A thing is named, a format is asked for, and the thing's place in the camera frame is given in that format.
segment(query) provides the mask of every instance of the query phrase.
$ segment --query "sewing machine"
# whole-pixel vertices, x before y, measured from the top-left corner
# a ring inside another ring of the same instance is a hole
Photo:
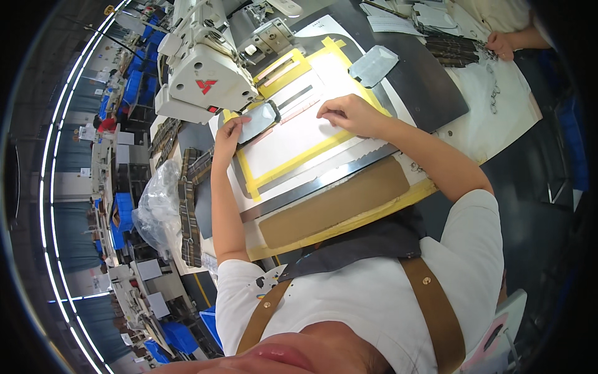
[[[206,124],[223,109],[241,112],[256,101],[258,90],[248,65],[269,54],[292,49],[293,33],[279,17],[269,20],[271,5],[284,16],[298,17],[303,10],[289,0],[255,1],[236,12],[237,35],[245,37],[236,47],[223,2],[175,1],[171,33],[158,47],[158,79],[155,97],[159,115]],[[162,84],[161,60],[166,56],[168,83]]]

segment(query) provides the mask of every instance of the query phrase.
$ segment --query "person in red shirt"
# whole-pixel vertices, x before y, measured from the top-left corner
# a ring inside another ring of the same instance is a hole
[[[97,132],[104,132],[105,130],[110,132],[116,130],[116,114],[114,112],[111,112],[110,115],[106,115],[106,119],[102,121]]]

